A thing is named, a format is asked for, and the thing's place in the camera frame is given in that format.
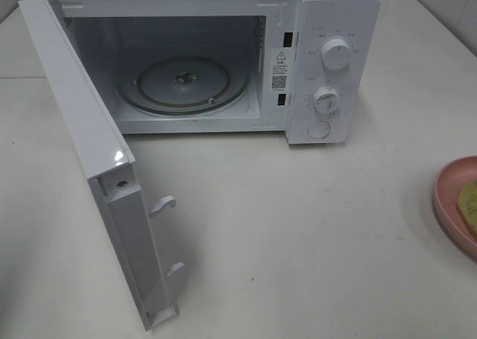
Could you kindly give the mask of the upper white power knob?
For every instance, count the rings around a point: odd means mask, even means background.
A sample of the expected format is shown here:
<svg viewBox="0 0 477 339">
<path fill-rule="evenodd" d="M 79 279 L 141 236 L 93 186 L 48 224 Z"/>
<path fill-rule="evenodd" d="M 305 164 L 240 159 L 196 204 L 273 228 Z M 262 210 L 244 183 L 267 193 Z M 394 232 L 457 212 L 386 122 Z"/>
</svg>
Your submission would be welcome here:
<svg viewBox="0 0 477 339">
<path fill-rule="evenodd" d="M 351 43 L 342 36 L 334 36 L 320 47 L 321 60 L 327 69 L 338 71 L 346 67 L 351 60 Z"/>
</svg>

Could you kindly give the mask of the pink round plate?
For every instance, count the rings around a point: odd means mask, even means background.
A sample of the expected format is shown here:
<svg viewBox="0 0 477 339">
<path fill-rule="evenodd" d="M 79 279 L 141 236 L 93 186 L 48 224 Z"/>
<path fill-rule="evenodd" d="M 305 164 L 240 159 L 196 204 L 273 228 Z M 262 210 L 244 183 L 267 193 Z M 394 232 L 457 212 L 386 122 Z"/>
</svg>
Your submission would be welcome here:
<svg viewBox="0 0 477 339">
<path fill-rule="evenodd" d="M 437 222 L 449 239 L 476 261 L 476 234 L 458 207 L 458 197 L 462 188 L 473 180 L 476 180 L 476 155 L 449 162 L 435 178 L 432 205 Z"/>
</svg>

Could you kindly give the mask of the round white door button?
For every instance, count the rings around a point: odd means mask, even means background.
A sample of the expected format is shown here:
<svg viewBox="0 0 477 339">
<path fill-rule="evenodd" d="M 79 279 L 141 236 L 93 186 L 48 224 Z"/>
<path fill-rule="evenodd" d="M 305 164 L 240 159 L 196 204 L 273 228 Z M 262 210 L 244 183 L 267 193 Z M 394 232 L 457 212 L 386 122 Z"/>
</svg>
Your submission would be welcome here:
<svg viewBox="0 0 477 339">
<path fill-rule="evenodd" d="M 307 133 L 312 139 L 325 139 L 330 133 L 331 127 L 326 121 L 316 121 L 308 126 Z"/>
</svg>

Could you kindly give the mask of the white microwave door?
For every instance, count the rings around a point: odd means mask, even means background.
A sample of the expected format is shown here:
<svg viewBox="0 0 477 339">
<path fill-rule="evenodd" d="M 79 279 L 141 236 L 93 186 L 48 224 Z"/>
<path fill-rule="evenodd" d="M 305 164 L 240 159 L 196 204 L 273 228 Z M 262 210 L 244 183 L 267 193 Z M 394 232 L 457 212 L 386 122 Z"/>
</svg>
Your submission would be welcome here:
<svg viewBox="0 0 477 339">
<path fill-rule="evenodd" d="M 55 0 L 21 0 L 34 47 L 110 237 L 145 330 L 178 313 L 176 294 L 185 271 L 164 270 L 152 220 L 172 196 L 149 209 L 136 177 L 135 158 L 70 39 L 72 25 Z"/>
</svg>

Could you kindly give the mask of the white bread sandwich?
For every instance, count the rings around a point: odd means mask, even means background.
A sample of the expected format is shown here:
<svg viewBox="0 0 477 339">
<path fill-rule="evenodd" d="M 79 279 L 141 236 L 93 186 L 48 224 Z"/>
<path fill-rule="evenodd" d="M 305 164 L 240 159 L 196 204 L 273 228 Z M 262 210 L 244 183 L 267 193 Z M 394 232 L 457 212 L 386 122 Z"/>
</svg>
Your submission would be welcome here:
<svg viewBox="0 0 477 339">
<path fill-rule="evenodd" d="M 476 232 L 476 201 L 476 181 L 464 184 L 458 196 L 458 207 L 473 232 Z"/>
</svg>

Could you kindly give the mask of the white timer knob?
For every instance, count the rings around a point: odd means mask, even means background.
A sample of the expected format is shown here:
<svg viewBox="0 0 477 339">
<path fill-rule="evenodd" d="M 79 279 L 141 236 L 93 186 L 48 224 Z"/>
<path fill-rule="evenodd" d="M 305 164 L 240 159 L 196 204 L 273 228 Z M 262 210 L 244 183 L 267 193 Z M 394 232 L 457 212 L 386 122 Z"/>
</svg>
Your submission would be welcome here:
<svg viewBox="0 0 477 339">
<path fill-rule="evenodd" d="M 339 108 L 341 97 L 337 89 L 324 86 L 313 93 L 312 99 L 314 108 L 318 113 L 330 114 Z"/>
</svg>

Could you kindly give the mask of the white microwave oven body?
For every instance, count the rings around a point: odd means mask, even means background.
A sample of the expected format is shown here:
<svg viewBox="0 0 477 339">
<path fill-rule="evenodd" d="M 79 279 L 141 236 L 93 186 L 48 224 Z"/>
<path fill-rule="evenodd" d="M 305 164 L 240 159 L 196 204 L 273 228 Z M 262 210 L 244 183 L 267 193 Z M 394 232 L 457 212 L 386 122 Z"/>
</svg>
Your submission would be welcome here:
<svg viewBox="0 0 477 339">
<path fill-rule="evenodd" d="M 282 131 L 293 145 L 339 143 L 350 126 L 379 0 L 55 0 L 70 39 L 121 134 Z M 320 47 L 334 36 L 350 63 L 327 69 Z M 154 115 L 117 90 L 118 73 L 165 57 L 240 60 L 250 84 L 231 104 L 197 115 Z M 339 108 L 318 113 L 313 93 L 337 89 Z M 308 126 L 326 121 L 325 139 Z"/>
</svg>

